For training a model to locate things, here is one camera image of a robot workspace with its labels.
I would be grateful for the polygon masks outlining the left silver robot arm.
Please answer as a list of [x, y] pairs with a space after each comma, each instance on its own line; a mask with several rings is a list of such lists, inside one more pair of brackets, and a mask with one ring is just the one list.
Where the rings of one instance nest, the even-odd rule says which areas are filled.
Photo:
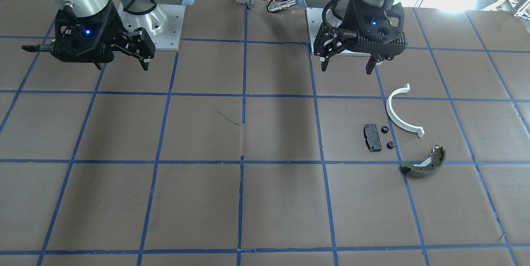
[[322, 9], [313, 42], [322, 71], [331, 57], [350, 51], [369, 54], [366, 72], [371, 74], [375, 66], [393, 60], [408, 46], [400, 0], [296, 0], [296, 4]]

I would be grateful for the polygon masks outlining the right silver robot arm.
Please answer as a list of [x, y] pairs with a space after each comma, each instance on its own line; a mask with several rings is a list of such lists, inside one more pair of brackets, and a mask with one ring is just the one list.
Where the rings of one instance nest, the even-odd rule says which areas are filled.
[[157, 50], [177, 51], [183, 14], [195, 0], [54, 0], [53, 42], [22, 46], [48, 52], [62, 62], [94, 64], [102, 69], [120, 52], [137, 59], [143, 70]]

